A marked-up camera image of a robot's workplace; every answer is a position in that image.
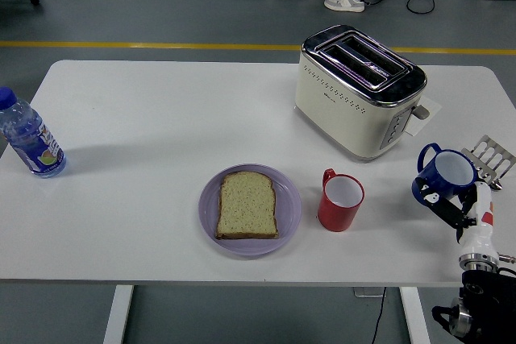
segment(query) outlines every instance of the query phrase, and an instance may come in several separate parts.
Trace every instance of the white table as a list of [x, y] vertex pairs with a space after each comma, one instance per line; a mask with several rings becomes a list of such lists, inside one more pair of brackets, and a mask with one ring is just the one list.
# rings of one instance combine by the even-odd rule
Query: white table
[[[456, 232], [410, 192], [422, 147], [472, 147], [484, 134], [516, 152], [516, 110], [482, 67], [424, 66], [443, 108], [415, 137], [357, 163], [294, 108], [296, 64], [62, 61], [32, 105], [64, 148], [57, 177], [0, 159], [0, 280], [460, 286]], [[302, 198], [293, 238], [247, 259], [204, 234], [198, 200], [236, 164], [275, 168]], [[357, 177], [351, 228], [316, 218], [323, 171]], [[494, 193], [494, 243], [516, 255], [516, 171]]]

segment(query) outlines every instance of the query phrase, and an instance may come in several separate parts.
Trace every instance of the bread crust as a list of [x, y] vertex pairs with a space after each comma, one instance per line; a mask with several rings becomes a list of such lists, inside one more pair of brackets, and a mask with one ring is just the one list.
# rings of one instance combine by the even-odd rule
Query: bread crust
[[273, 222], [274, 222], [274, 229], [275, 229], [275, 232], [274, 233], [271, 233], [271, 234], [262, 234], [262, 233], [255, 233], [255, 232], [233, 232], [233, 233], [227, 233], [227, 232], [222, 232], [220, 229], [221, 229], [221, 218], [222, 218], [222, 207], [223, 207], [223, 187], [224, 185], [226, 184], [226, 182], [234, 175], [237, 175], [237, 174], [240, 174], [240, 173], [249, 173], [250, 171], [242, 171], [242, 172], [231, 172], [231, 173], [228, 173], [227, 175], [224, 176], [223, 178], [223, 182], [221, 184], [221, 189], [220, 189], [220, 194], [219, 194], [219, 197], [218, 197], [218, 220], [217, 220], [217, 228], [216, 228], [216, 231], [215, 231], [215, 237], [217, 239], [276, 239], [276, 238], [279, 238], [279, 232], [278, 232], [278, 229], [277, 229], [277, 220], [276, 220], [276, 191], [274, 190], [274, 187], [273, 187], [273, 181], [270, 177], [266, 176], [265, 174], [263, 173], [259, 173], [259, 172], [250, 172], [250, 173], [255, 173], [255, 174], [259, 174], [259, 175], [262, 175], [264, 176], [265, 178], [267, 178], [268, 180], [268, 183], [269, 183], [269, 186], [270, 186], [270, 189], [273, 193], [273, 214], [272, 214], [272, 218], [273, 218]]

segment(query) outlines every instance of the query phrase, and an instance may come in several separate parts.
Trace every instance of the yellow floor line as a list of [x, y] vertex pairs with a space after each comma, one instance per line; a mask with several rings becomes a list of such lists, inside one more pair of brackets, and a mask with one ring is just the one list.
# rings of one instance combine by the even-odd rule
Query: yellow floor line
[[[57, 42], [57, 41], [0, 41], [0, 48], [159, 48], [193, 50], [300, 50], [296, 44], [161, 44], [145, 42]], [[463, 54], [477, 56], [516, 56], [516, 50], [496, 48], [391, 48], [395, 52], [419, 54]]]

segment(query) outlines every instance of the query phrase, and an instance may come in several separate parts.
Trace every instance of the sneaker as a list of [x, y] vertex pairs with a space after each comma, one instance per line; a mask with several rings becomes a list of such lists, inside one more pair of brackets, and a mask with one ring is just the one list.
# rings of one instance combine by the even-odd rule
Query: sneaker
[[324, 6], [333, 11], [362, 12], [365, 9], [361, 0], [325, 0]]

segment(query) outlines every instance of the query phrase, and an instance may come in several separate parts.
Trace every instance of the toaster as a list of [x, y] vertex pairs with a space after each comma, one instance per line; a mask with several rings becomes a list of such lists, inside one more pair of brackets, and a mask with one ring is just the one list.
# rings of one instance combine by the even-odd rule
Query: toaster
[[418, 66], [339, 25], [303, 43], [295, 102], [353, 156], [372, 160], [400, 140], [426, 85]]

